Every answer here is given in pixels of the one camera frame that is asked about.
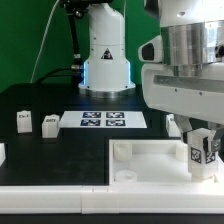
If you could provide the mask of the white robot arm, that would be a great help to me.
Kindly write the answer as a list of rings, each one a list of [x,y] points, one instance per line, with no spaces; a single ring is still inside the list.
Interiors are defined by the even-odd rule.
[[[216,152],[224,136],[224,0],[144,0],[160,34],[138,49],[148,107],[170,112],[188,145],[200,135],[192,118],[209,123],[202,148]],[[104,96],[134,87],[125,60],[124,19],[107,4],[89,7],[90,57],[83,92]]]

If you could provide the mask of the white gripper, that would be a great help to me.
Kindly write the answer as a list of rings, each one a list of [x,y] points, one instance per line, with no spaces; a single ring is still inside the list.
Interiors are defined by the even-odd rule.
[[[147,63],[142,67],[141,76],[143,97],[149,108],[175,114],[181,134],[192,130],[188,117],[209,121],[208,150],[218,152],[221,149],[224,63],[204,66],[201,77],[178,77],[168,66]]]

